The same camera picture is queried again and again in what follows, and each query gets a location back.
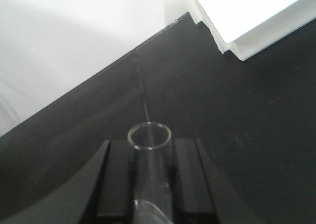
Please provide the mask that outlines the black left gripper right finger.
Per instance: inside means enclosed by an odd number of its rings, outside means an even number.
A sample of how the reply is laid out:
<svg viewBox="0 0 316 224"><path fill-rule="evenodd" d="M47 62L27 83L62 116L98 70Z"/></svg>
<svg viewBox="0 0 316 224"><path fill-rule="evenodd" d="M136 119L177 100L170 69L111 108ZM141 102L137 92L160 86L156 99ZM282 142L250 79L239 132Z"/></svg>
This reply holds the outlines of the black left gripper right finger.
<svg viewBox="0 0 316 224"><path fill-rule="evenodd" d="M174 145L173 210L177 224L262 224L221 174L200 139Z"/></svg>

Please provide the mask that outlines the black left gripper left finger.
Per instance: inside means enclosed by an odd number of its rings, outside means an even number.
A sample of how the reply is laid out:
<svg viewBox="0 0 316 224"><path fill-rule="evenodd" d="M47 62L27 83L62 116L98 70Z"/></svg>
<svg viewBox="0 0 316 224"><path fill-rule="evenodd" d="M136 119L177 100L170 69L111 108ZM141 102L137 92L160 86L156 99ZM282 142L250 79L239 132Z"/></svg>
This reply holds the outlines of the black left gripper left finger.
<svg viewBox="0 0 316 224"><path fill-rule="evenodd" d="M70 179L2 224L129 224L130 148L106 140Z"/></svg>

